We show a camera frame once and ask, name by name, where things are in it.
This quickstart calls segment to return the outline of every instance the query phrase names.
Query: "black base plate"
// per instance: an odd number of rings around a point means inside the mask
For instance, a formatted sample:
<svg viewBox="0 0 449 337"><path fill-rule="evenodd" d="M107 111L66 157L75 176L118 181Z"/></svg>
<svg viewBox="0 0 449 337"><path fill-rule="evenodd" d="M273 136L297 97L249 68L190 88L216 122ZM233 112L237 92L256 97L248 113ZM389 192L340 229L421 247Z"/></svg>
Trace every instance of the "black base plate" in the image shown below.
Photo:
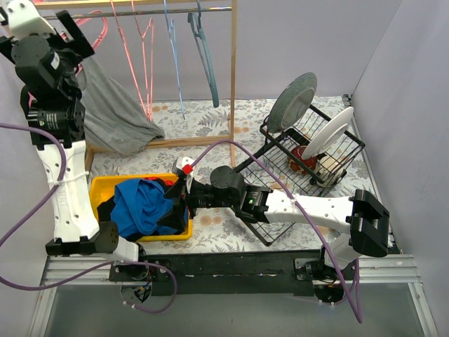
<svg viewBox="0 0 449 337"><path fill-rule="evenodd" d="M313 296L310 279L298 280L295 259L318 260L320 250L243 253L205 253L145 256L176 276L178 294L292 293ZM169 296L173 283L167 273L151 269L153 296ZM125 273L111 268L112 282L132 282Z"/></svg>

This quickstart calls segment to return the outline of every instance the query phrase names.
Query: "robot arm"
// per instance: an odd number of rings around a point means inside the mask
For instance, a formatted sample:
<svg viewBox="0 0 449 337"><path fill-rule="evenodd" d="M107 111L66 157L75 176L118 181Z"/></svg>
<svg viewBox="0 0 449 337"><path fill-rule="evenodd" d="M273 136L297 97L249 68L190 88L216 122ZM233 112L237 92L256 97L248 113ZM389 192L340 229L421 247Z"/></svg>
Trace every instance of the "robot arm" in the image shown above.
<svg viewBox="0 0 449 337"><path fill-rule="evenodd" d="M57 17L71 39L63 39L31 1L0 2L1 19L11 31L11 37L0 37L0 53L15 64L25 83L20 102L28 124L55 136L67 158L63 180L58 182L62 163L56 145L31 134L48 184L51 188L60 185L52 196L55 231L46 245L47 254L95 254L109 260L137 261L139 246L120 237L115 223L99 224L89 202L84 168L85 108L75 74L78 64L94 54L91 45L67 11L57 13ZM29 94L34 98L31 104Z"/></svg>
<svg viewBox="0 0 449 337"><path fill-rule="evenodd" d="M246 223L307 223L298 207L283 192L268 187L248 185L244 177L228 166L216 168L210 184L193 178L191 159L178 159L173 173L179 179L166 193L174 198L178 210L170 212L158 224L179 222L185 207L195 216L197 208L229 207ZM361 255L383 257L388 252L389 212L368 191L357 190L352 197L318 198L295 195L316 225L342 234L330 245L339 269ZM327 252L321 261L334 268Z"/></svg>

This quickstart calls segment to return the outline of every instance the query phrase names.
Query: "gray cloth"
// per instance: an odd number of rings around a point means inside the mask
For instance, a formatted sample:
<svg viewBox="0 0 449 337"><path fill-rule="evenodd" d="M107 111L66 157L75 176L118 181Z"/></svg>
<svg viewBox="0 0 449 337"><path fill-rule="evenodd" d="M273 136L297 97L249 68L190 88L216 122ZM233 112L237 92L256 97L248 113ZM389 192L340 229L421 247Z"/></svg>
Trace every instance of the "gray cloth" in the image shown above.
<svg viewBox="0 0 449 337"><path fill-rule="evenodd" d="M86 107L84 127L90 144L127 155L165 137L163 129L147 120L140 104L107 76L94 57L83 61L83 72L78 80L84 89L81 101Z"/></svg>

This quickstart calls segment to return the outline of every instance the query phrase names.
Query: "floral mat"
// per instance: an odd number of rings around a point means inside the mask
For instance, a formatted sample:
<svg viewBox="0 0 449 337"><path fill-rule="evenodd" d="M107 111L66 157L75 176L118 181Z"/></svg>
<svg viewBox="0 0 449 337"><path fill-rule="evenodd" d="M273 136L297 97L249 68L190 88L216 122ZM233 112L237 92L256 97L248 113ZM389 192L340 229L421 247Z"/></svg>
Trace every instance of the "floral mat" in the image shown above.
<svg viewBox="0 0 449 337"><path fill-rule="evenodd" d="M274 102L275 100L236 101L235 140L252 153L264 144L264 136L260 133L259 127L269 114ZM344 108L340 97L315 98L313 104L329 117L334 117ZM209 101L187 101L185 109L187 113L184 120L180 103L154 104L154 121L164 128L167 139L228 134L228 100L220 101L218 108L214 108ZM93 160L90 181L96 176L170 172L177 157L186 156L195 159L205 149L206 146L151 149L129 157L122 157L115 153L97 153ZM247 157L242 151L236 150L237 164ZM196 167L196 179L207 183L215 167L230 164L229 145L218 145ZM356 189L374 192L368 167L361 154L357 155L347 172L328 196L351 195ZM324 227L320 230L330 242L339 235ZM229 209L198 210L194 218L193 235L187 241L149 242L143 245L148 254L277 251L321 247L313 229L309 225L299 223L292 226L271 246L266 247Z"/></svg>

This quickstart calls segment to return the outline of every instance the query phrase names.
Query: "metal rod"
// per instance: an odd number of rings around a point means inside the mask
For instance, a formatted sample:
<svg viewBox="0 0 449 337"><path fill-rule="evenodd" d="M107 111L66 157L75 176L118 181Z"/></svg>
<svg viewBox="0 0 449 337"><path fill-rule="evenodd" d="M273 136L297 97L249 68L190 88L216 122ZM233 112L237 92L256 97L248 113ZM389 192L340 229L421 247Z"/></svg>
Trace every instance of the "metal rod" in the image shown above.
<svg viewBox="0 0 449 337"><path fill-rule="evenodd" d="M232 7L206 7L202 8L201 12L227 12L232 11ZM174 14L174 13L197 13L197 8L184 8L184 9L168 9L167 13ZM155 11L136 11L136 12L117 12L117 16L132 16L134 14L136 15L153 15L153 14L164 14L165 11L163 9L161 10L155 10ZM74 14L71 15L74 19L84 19L84 18L111 18L114 17L113 13L96 13L96 14ZM44 16L44 19L51 21L51 20L57 20L58 18L56 16Z"/></svg>

